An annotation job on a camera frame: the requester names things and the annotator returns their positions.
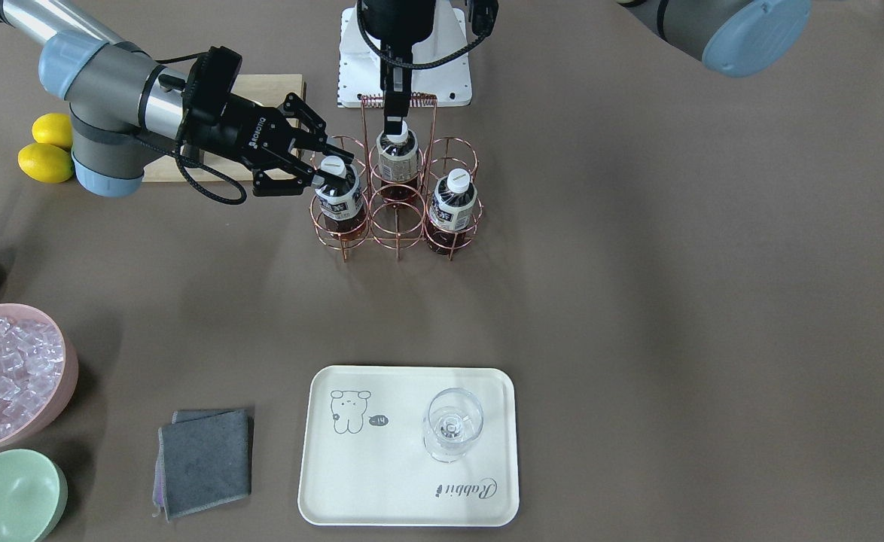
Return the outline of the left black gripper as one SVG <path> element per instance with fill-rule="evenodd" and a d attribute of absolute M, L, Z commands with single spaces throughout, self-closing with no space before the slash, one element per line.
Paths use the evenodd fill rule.
<path fill-rule="evenodd" d="M 425 64 L 413 61 L 413 48 L 431 37 L 435 1 L 358 1 L 357 27 L 363 41 L 380 59 L 383 90 L 383 134 L 401 136 L 411 103 L 412 72 L 449 64 L 488 38 L 497 20 L 497 1 L 466 1 L 468 21 L 476 40 Z"/>

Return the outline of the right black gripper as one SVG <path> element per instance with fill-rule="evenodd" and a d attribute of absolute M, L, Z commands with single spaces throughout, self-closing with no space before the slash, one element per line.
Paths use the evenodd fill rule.
<path fill-rule="evenodd" d="M 288 93 L 273 107 L 233 93 L 240 65 L 239 53 L 225 46 L 212 46 L 192 65 L 181 90 L 179 150 L 190 145 L 239 163 L 252 173 L 257 198 L 299 196 L 325 183 L 316 168 L 295 162 L 295 148 L 346 163 L 355 160 L 352 152 L 329 141 L 325 121 L 297 93 Z M 274 169 L 291 177 L 271 178 Z"/>

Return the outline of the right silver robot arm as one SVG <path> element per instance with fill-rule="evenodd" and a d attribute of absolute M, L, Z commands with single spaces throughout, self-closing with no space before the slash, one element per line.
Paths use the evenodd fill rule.
<path fill-rule="evenodd" d="M 251 172 L 255 196 L 296 196 L 334 181 L 353 155 L 331 144 L 326 124 L 296 93 L 276 107 L 233 93 L 242 58 L 224 46 L 201 53 L 181 73 L 70 1 L 0 1 L 0 21 L 41 44 L 38 78 L 67 102 L 75 174 L 108 198 L 133 194 L 145 167 L 171 157 L 186 182 L 223 205 L 245 202 L 205 189 L 192 169 L 210 172 L 184 147 L 214 154 Z"/>

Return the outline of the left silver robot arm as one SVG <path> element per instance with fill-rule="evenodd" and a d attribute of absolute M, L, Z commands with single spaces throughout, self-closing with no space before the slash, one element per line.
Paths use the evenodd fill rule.
<path fill-rule="evenodd" d="M 387 134 L 404 126 L 412 95 L 412 73 L 449 64 L 490 37 L 499 14 L 497 1 L 467 1 L 475 40 L 446 56 L 417 64 L 413 48 L 434 27 L 434 1 L 357 1 L 356 27 L 380 59 Z M 620 1 L 636 20 L 710 71 L 728 77 L 755 75 L 796 44 L 806 27 L 810 1 Z"/>

